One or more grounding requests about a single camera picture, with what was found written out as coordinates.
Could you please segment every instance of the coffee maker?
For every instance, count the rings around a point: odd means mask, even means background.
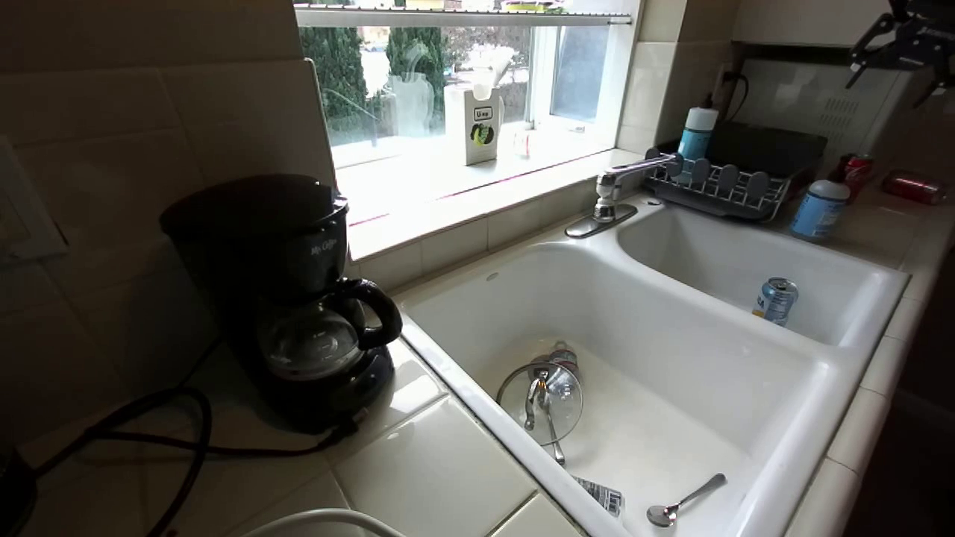
[[[401,315],[377,285],[345,279],[348,209],[312,176],[249,176],[161,216],[224,345],[301,433],[352,421],[395,377]]]

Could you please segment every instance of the double sink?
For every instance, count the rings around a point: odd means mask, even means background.
[[[907,276],[783,233],[636,197],[592,239],[562,230],[401,297],[406,340],[589,535],[661,535],[644,518],[710,476],[682,535],[783,535]],[[767,279],[800,303],[753,318]],[[567,345],[585,413],[549,461],[497,407],[510,370]],[[624,497],[601,510],[577,479]]]

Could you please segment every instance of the window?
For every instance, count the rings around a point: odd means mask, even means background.
[[[603,0],[624,15],[577,4],[298,4],[352,225],[612,149],[636,0]],[[500,103],[497,163],[465,169],[446,92],[482,84]]]

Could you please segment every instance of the dish rack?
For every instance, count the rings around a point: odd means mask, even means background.
[[[791,179],[734,166],[683,163],[683,172],[655,172],[644,182],[655,197],[718,219],[773,222],[789,197]]]

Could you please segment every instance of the countertop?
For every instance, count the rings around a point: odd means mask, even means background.
[[[918,206],[868,188],[827,246],[903,268],[910,285],[789,525],[791,537],[846,530],[953,227],[953,203]],[[243,535],[309,507],[358,507],[416,537],[582,535],[406,345],[392,345],[392,355],[398,382],[362,418],[352,440],[298,461],[212,461],[177,521],[177,535]],[[215,400],[218,444],[312,444],[309,436],[288,433],[264,416],[227,354],[212,358],[198,386]],[[42,462],[85,425],[24,444],[27,461]],[[143,418],[137,430],[188,436],[192,418],[168,409]],[[97,444],[42,480],[42,498],[24,535],[146,535],[183,473],[183,453]],[[324,535],[358,533],[330,525]]]

